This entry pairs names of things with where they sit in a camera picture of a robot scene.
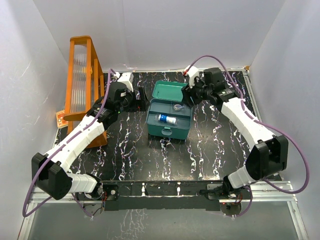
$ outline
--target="gray wall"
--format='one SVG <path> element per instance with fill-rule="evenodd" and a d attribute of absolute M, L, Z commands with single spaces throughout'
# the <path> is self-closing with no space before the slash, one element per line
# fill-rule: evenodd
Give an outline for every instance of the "gray wall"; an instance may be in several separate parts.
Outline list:
<path fill-rule="evenodd" d="M 310 164 L 308 188 L 297 195 L 310 239 L 319 239 L 320 2 L 287 0 L 250 68 L 262 119 L 297 140 Z M 283 172 L 295 189 L 305 167 L 291 147 Z"/>
<path fill-rule="evenodd" d="M 104 71 L 141 71 L 182 69 L 204 54 L 250 65 L 284 0 L 34 2 L 66 60 L 70 37 L 90 35 Z"/>
<path fill-rule="evenodd" d="M 31 158 L 51 148 L 67 63 L 32 0 L 0 1 L 0 239 L 16 239 Z"/>

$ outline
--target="black marble tabletop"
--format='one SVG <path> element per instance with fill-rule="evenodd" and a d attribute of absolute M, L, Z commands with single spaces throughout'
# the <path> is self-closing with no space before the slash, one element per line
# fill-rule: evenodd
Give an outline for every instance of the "black marble tabletop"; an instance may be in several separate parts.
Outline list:
<path fill-rule="evenodd" d="M 243 72 L 233 71 L 231 76 L 253 112 Z M 138 87 L 144 87 L 150 100 L 157 81 L 185 82 L 181 72 L 141 72 L 134 73 L 132 84 L 136 93 Z M 249 146 L 232 122 L 206 101 L 192 111 L 186 140 L 150 136 L 146 112 L 124 112 L 107 130 L 108 144 L 83 151 L 70 170 L 105 181 L 193 181 L 221 180 L 242 167 Z M 66 131 L 59 130 L 56 143 Z"/>

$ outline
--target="box lid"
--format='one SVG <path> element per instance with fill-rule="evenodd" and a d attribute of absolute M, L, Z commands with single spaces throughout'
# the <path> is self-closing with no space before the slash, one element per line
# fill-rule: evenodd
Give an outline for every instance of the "box lid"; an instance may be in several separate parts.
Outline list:
<path fill-rule="evenodd" d="M 177 81 L 157 81 L 154 86 L 152 97 L 181 102 L 183 99 L 181 89 L 186 85 L 186 83 Z"/>

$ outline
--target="box handle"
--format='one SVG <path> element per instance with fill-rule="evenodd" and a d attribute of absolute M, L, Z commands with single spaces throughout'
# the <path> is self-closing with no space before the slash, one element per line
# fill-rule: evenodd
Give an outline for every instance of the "box handle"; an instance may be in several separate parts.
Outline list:
<path fill-rule="evenodd" d="M 164 129 L 161 130 L 161 133 L 166 136 L 170 136 L 172 134 L 172 130 L 170 127 L 165 126 Z"/>

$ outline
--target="toolbox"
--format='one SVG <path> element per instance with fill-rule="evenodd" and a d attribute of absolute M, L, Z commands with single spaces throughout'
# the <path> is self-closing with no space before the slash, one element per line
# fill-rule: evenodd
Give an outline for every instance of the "toolbox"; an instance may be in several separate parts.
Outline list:
<path fill-rule="evenodd" d="M 174 110 L 174 105 L 182 105 L 181 88 L 186 83 L 176 81 L 157 81 L 152 93 L 153 99 L 147 112 L 146 123 L 148 133 L 152 136 L 185 140 L 192 121 L 192 108 L 183 106 L 180 111 Z M 176 124 L 159 121 L 158 115 L 176 118 Z"/>

